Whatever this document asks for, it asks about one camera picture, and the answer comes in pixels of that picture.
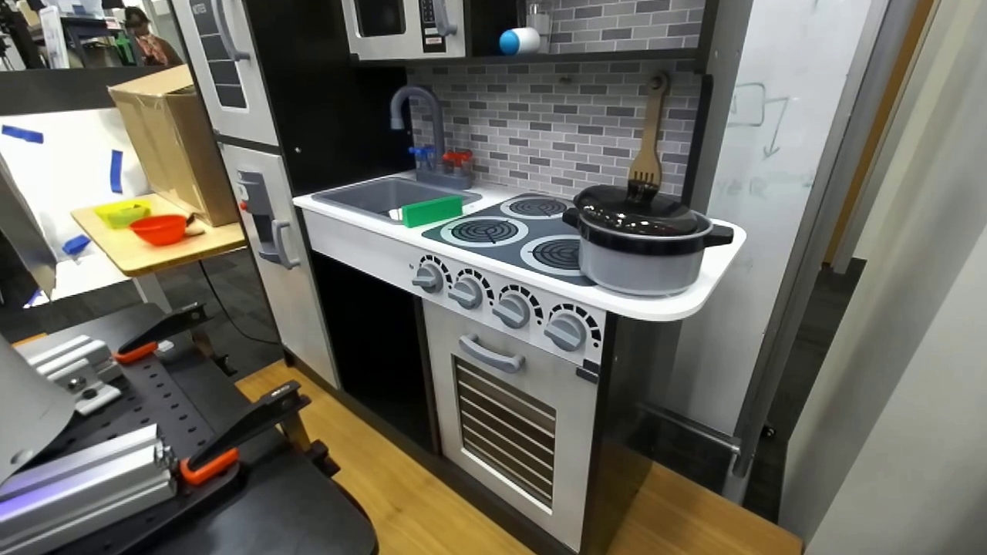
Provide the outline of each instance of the microwave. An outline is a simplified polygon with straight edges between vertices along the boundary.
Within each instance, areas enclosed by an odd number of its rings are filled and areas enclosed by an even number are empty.
[[[341,0],[349,54],[357,61],[498,55],[517,28],[517,0]]]

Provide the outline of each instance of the pot handle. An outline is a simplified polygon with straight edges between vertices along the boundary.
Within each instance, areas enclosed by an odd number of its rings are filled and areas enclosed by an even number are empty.
[[[713,232],[705,235],[702,247],[725,247],[725,244],[735,244],[735,229],[713,224]]]
[[[583,229],[583,220],[580,220],[580,209],[577,209],[577,208],[568,208],[568,209],[562,213],[562,223],[568,223],[568,224],[575,224],[575,229]]]

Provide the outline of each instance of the wooden board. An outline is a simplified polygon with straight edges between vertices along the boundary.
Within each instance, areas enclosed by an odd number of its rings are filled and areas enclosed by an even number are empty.
[[[182,208],[149,194],[150,213],[185,213]],[[70,220],[100,244],[100,249],[126,274],[149,274],[169,265],[196,261],[208,257],[215,257],[222,249],[243,247],[243,229],[240,223],[210,229],[204,223],[194,223],[190,232],[204,232],[201,239],[185,239],[182,244],[169,247],[150,247],[142,239],[135,239],[129,229],[107,229],[93,208],[73,209]]]
[[[288,379],[296,379],[313,399],[313,408],[301,409],[306,430],[341,465],[337,482],[367,510],[384,555],[531,552],[299,371],[272,364],[240,379],[240,393],[259,399]],[[801,542],[778,524],[653,465],[611,552],[796,555]]]

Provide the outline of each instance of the backsplash tile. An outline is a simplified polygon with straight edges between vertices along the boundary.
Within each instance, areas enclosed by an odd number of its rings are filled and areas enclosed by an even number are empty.
[[[575,196],[586,184],[626,181],[659,68],[621,60],[471,61],[421,68],[410,82],[442,99],[448,145],[476,151],[478,184]],[[659,143],[665,194],[681,194],[697,110],[701,77],[671,75]],[[413,131],[415,145],[432,143],[415,107]]]
[[[550,0],[556,54],[697,50],[705,0]]]

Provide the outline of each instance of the white burner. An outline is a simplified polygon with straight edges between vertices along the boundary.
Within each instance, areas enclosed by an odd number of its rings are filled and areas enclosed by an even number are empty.
[[[545,235],[545,239],[538,239],[531,244],[522,247],[522,258],[527,268],[534,272],[543,272],[543,274],[556,274],[556,277],[580,277],[580,268],[556,268],[556,265],[545,265],[539,261],[534,254],[538,247],[545,247],[545,244],[556,244],[556,242],[575,242],[580,244],[580,235]]]
[[[442,242],[458,244],[463,249],[500,249],[522,244],[523,239],[527,224],[503,217],[476,217],[442,229]]]
[[[500,213],[511,220],[562,220],[566,202],[557,196],[511,196],[500,205]]]

